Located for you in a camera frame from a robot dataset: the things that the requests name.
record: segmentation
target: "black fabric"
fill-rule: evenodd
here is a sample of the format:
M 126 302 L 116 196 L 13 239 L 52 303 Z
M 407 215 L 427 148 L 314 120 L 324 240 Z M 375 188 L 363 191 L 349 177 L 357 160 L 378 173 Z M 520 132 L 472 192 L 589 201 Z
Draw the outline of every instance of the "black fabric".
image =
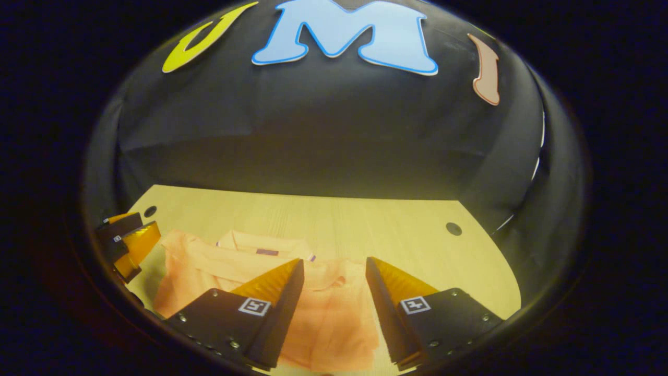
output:
M 545 103 L 546 137 L 533 186 L 494 241 L 513 269 L 522 306 L 563 278 L 578 253 L 590 189 L 589 156 L 572 117 L 534 73 Z
M 371 30 L 335 59 L 304 31 L 309 53 L 302 60 L 254 66 L 251 56 L 265 46 L 278 3 L 247 9 L 175 72 L 161 68 L 180 38 L 201 23 L 215 24 L 237 5 L 184 30 L 132 72 L 120 115 L 99 125 L 109 136 L 110 128 L 118 129 L 120 209 L 153 184 L 459 199 L 493 231 L 519 206 L 538 156 L 542 105 L 526 66 L 510 49 L 434 5 L 404 1 L 399 3 L 428 17 L 422 27 L 428 53 L 439 64 L 436 76 L 364 62 L 357 48 L 370 41 Z M 472 89 L 479 63 L 467 33 L 499 55 L 498 106 Z

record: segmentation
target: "wooden table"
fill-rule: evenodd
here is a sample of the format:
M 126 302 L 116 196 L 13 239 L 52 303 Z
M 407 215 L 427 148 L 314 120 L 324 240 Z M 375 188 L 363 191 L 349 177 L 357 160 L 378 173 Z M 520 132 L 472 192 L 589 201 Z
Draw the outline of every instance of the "wooden table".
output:
M 149 218 L 144 211 L 156 206 Z M 131 208 L 144 223 L 215 244 L 234 229 L 276 238 L 304 239 L 319 260 L 375 256 L 438 290 L 458 287 L 500 318 L 520 308 L 520 290 L 506 259 L 459 201 L 354 199 L 215 191 L 154 185 Z M 462 234 L 446 229 L 456 223 Z M 153 309 L 165 275 L 165 253 L 157 245 L 140 264 L 128 289 Z M 278 366 L 271 375 L 320 375 Z M 336 375 L 396 375 L 384 340 L 370 371 Z

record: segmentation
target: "orange soft finger pad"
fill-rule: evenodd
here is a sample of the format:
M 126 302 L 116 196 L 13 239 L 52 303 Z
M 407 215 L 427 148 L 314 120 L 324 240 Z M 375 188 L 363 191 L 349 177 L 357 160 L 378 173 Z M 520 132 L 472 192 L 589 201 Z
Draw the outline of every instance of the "orange soft finger pad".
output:
M 434 287 L 375 257 L 370 257 L 380 272 L 392 304 L 396 307 L 404 299 L 431 295 L 438 292 Z
M 137 214 L 137 213 L 132 212 L 132 213 L 123 213 L 123 214 L 115 215 L 113 217 L 109 217 L 109 218 L 105 219 L 104 222 L 108 223 L 108 224 L 112 224 L 112 223 L 120 221 L 123 218 L 129 217 L 129 216 L 135 215 L 135 214 Z
M 253 278 L 230 292 L 248 298 L 268 300 L 273 306 L 276 306 L 281 297 L 283 287 L 285 287 L 288 279 L 292 276 L 298 263 L 299 259 L 295 258 L 278 268 L 269 270 L 267 273 Z
M 158 224 L 153 221 L 137 230 L 125 235 L 121 241 L 128 249 L 128 253 L 114 262 L 114 268 L 128 283 L 141 271 L 139 264 L 160 240 Z

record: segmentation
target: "letter m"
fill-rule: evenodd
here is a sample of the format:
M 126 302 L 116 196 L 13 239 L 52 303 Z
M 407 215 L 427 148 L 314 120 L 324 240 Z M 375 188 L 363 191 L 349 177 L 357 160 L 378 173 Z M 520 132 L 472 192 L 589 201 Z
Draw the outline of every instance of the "letter m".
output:
M 276 6 L 282 9 L 267 45 L 253 55 L 256 65 L 294 62 L 309 48 L 299 42 L 305 26 L 320 50 L 336 58 L 366 29 L 372 28 L 371 42 L 357 53 L 366 62 L 433 76 L 438 65 L 427 55 L 422 35 L 424 14 L 403 5 L 374 1 L 347 11 L 331 0 L 293 0 Z

